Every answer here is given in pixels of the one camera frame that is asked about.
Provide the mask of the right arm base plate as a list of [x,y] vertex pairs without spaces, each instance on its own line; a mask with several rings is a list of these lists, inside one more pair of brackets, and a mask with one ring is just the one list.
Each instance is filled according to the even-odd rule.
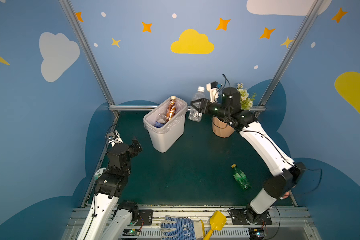
[[229,208],[228,214],[231,216],[233,225],[272,225],[269,211],[259,215],[252,210]]

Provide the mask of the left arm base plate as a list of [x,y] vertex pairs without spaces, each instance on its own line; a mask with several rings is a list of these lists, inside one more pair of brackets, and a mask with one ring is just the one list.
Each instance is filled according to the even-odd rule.
[[153,222],[153,210],[139,210],[138,218],[132,222],[133,226],[151,226]]

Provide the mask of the brown coffee bottle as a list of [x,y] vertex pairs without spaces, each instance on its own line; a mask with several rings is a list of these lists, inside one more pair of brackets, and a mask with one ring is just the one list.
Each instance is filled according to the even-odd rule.
[[166,122],[170,121],[176,114],[176,111],[177,111],[176,100],[177,100],[177,97],[171,96],[170,102],[169,102],[169,105],[168,105],[167,111],[166,111]]

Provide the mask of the small blue label bottle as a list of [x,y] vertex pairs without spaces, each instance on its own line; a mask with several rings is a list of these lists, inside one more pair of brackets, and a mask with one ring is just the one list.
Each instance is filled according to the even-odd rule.
[[166,114],[158,114],[154,123],[155,128],[162,128],[167,123]]

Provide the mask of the clear ribbed bottle white cap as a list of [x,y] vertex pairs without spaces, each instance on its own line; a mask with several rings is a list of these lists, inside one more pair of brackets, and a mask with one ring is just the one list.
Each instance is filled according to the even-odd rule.
[[[197,93],[193,96],[191,102],[199,100],[199,99],[203,99],[205,98],[205,88],[204,87],[198,87],[198,91]],[[191,110],[189,113],[189,120],[194,121],[194,122],[200,122],[202,119],[202,113],[199,113],[197,111],[197,109],[200,107],[201,102],[195,102],[193,104],[191,104]]]

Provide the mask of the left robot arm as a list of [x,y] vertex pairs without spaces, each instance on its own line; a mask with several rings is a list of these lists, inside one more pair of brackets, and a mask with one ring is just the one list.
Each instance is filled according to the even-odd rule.
[[131,174],[131,160],[143,149],[134,138],[130,145],[116,139],[106,153],[109,163],[95,181],[91,209],[78,236],[79,240],[118,240],[130,223],[138,220],[138,204],[123,201],[113,214],[113,220],[107,222],[112,210],[118,204],[122,191]]

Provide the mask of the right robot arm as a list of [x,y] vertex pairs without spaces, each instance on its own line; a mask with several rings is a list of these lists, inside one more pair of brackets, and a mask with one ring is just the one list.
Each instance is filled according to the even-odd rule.
[[247,219],[254,223],[302,178],[306,167],[286,155],[268,136],[258,119],[241,108],[241,93],[236,88],[225,88],[221,103],[199,98],[191,106],[199,113],[221,118],[234,128],[266,163],[273,177],[264,182],[258,195],[247,206]]

